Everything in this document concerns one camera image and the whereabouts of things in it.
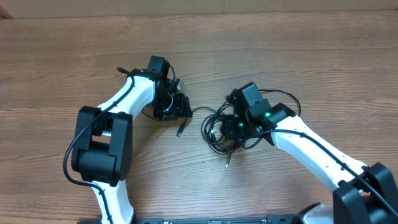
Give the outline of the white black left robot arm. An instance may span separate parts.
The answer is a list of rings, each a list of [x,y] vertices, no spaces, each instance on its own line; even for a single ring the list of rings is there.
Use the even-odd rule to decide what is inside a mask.
[[[127,75],[124,86],[108,101],[79,110],[63,160],[65,177],[94,191],[101,210],[97,223],[134,222],[125,180],[132,164],[132,124],[139,113],[152,106],[156,121],[193,115],[182,81],[168,77],[173,67],[165,58],[152,56],[144,69],[117,70]]]

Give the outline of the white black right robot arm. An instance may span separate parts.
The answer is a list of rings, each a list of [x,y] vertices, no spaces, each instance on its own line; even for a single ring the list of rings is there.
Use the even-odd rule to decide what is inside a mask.
[[[222,117],[222,135],[236,147],[266,140],[307,168],[332,195],[333,203],[314,203],[297,214],[268,215],[265,223],[397,223],[397,184],[380,162],[369,166],[332,146],[283,103],[272,106],[251,82],[234,89]]]

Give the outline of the brown cardboard backdrop panel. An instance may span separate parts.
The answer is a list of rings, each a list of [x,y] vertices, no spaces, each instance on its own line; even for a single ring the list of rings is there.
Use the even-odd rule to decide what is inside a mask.
[[[1,0],[1,18],[397,9],[397,0]]]

